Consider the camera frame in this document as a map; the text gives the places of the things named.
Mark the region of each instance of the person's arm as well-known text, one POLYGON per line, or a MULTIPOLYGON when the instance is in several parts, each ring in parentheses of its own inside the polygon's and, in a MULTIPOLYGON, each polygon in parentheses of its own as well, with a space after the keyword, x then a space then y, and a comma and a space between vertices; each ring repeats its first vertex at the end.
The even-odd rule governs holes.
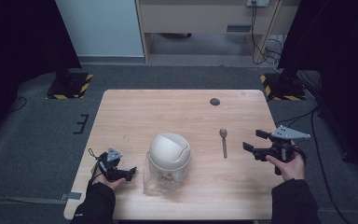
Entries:
POLYGON ((113 223, 116 205, 114 190, 125 182, 124 178, 108 182, 98 168, 96 177, 89 182, 86 199, 77 207, 71 224, 113 223))
POLYGON ((284 163, 271 156, 266 159, 277 166, 285 182, 272 190, 271 224, 319 224, 318 204, 305 181, 304 161, 295 152, 292 161, 284 163))

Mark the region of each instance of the white lid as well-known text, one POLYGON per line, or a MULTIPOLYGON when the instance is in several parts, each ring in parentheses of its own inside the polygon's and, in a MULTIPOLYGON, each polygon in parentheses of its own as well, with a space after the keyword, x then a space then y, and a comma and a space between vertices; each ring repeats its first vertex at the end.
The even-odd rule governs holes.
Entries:
POLYGON ((190 145, 179 134, 160 133, 150 146, 149 160, 163 173, 183 169, 190 161, 190 145))

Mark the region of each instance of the wooden tabletop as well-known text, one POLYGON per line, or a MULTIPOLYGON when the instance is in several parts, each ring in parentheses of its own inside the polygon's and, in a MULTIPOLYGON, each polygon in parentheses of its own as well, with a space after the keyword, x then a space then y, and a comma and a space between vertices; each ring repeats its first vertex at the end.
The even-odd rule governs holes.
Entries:
POLYGON ((103 95, 80 162, 64 216, 71 219, 84 201, 90 169, 113 147, 123 157, 118 169, 137 172, 116 190, 114 219, 224 220, 270 219, 271 190, 282 183, 269 162, 255 161, 242 142, 270 147, 255 130, 274 131, 262 91, 242 90, 109 90, 103 95), (211 105, 217 98, 220 105, 211 105), (219 130, 226 128, 227 159, 219 130), (144 194, 145 155, 159 133, 182 135, 191 147, 191 166, 179 189, 163 196, 144 194))

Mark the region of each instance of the black curtain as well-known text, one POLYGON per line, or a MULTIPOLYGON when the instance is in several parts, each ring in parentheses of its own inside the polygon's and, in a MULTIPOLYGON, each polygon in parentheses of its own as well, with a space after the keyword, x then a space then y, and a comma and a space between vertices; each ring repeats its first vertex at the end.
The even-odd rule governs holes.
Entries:
POLYGON ((81 68, 54 0, 0 0, 0 121, 28 79, 81 68))
POLYGON ((293 60, 295 70, 321 74, 318 104, 344 150, 358 161, 358 1, 302 0, 280 67, 293 60), (295 49, 307 50, 295 55, 295 49))

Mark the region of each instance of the person's hand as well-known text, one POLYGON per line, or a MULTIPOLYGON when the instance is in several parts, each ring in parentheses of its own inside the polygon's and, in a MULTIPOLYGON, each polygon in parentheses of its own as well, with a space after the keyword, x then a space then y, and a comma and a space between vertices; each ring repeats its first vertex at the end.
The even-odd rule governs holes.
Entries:
POLYGON ((294 158, 287 163, 279 161, 270 155, 266 156, 266 160, 281 170, 284 181, 291 179, 304 179, 304 161, 298 152, 294 152, 293 156, 294 158))
POLYGON ((121 185, 123 185, 126 182, 125 178, 121 178, 115 182, 109 182, 106 177, 102 174, 100 167, 97 166, 97 171, 95 172, 95 179, 94 181, 92 181, 92 184, 96 184, 96 183, 103 183, 105 184, 107 187, 111 188, 112 190, 117 189, 118 187, 120 187, 121 185))

